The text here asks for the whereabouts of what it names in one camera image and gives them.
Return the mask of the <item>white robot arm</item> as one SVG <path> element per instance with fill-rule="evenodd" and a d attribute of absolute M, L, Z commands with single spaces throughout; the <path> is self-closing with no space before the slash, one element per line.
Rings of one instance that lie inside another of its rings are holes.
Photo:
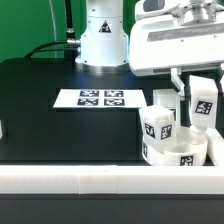
<path fill-rule="evenodd" d="M 183 72 L 224 73 L 224 6 L 217 0 L 139 0 L 129 34 L 122 27 L 122 3 L 86 0 L 79 56 L 84 69 L 103 73 L 128 64 L 137 76 L 169 73 L 179 90 Z"/>

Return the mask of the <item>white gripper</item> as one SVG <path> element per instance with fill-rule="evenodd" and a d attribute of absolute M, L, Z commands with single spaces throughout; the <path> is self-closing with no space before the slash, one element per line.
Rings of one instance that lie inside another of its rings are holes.
<path fill-rule="evenodd" d="M 224 13 L 216 21 L 180 26 L 172 15 L 137 21 L 130 34 L 129 64 L 136 76 L 166 74 L 185 99 L 182 71 L 219 67 L 218 90 L 224 92 Z"/>

